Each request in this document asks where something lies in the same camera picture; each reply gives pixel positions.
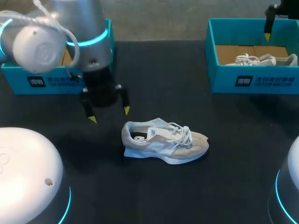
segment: shoe insole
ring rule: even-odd
[[[143,132],[132,132],[131,134],[131,138],[136,140],[136,141],[140,141],[140,142],[144,142],[147,139],[147,133],[143,133]]]

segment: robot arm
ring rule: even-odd
[[[264,33],[269,41],[272,33],[272,27],[275,20],[275,16],[286,16],[289,19],[299,20],[299,1],[298,0],[281,0],[280,5],[270,5],[265,11],[266,24]]]
[[[67,47],[86,88],[80,94],[86,116],[96,122],[92,106],[109,106],[121,95],[129,111],[127,90],[116,85],[109,65],[112,50],[100,0],[52,0],[26,16],[0,12],[0,62],[15,62],[31,73],[55,69]]]
[[[82,72],[109,65],[110,43],[99,1],[52,0],[45,7],[37,0],[34,3],[39,9],[26,16],[0,13],[2,61],[18,63],[31,73],[43,73],[55,68],[66,46],[73,65]],[[66,41],[72,34],[74,38]]]

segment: gray floor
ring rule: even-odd
[[[102,0],[116,40],[204,40],[208,18],[264,18],[280,0]],[[0,10],[27,13],[32,0],[0,0]]]

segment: sneaker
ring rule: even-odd
[[[298,59],[295,54],[289,57],[273,57],[270,54],[263,55],[261,57],[249,56],[248,54],[240,55],[235,59],[235,63],[227,65],[264,65],[264,66],[276,66],[276,65],[287,65],[297,66]]]
[[[193,161],[209,148],[206,136],[160,118],[148,122],[127,122],[121,138],[126,147],[124,156],[157,157],[169,164]]]

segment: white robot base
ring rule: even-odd
[[[273,224],[299,224],[299,137],[277,173],[268,198]]]
[[[67,224],[71,188],[61,157],[44,136],[0,128],[0,224]]]

